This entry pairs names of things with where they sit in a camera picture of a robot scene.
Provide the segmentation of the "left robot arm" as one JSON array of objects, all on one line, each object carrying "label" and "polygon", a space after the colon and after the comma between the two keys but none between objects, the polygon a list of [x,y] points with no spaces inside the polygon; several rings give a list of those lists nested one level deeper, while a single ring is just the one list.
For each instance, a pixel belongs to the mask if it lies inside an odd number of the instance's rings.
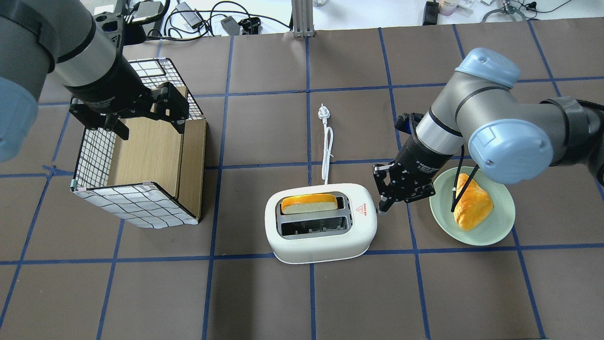
[{"label": "left robot arm", "polygon": [[129,138],[122,119],[169,122],[184,133],[187,99],[168,82],[147,88],[123,56],[125,45],[146,40],[143,26],[164,17],[170,2],[150,17],[93,15],[79,0],[3,0],[0,86],[1,161],[15,158],[38,114],[47,75],[55,73],[77,103],[73,114],[88,130]]}]

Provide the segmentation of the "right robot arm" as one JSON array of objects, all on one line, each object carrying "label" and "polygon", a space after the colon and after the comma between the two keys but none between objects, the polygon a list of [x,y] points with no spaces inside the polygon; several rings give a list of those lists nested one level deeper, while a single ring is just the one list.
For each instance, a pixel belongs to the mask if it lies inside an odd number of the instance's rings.
[{"label": "right robot arm", "polygon": [[505,56],[475,48],[425,114],[399,116],[395,129],[409,138],[392,161],[374,166],[378,213],[433,196],[433,178],[455,153],[468,153],[503,185],[574,164],[584,164],[602,184],[603,106],[571,97],[520,103],[511,94],[519,77]]}]

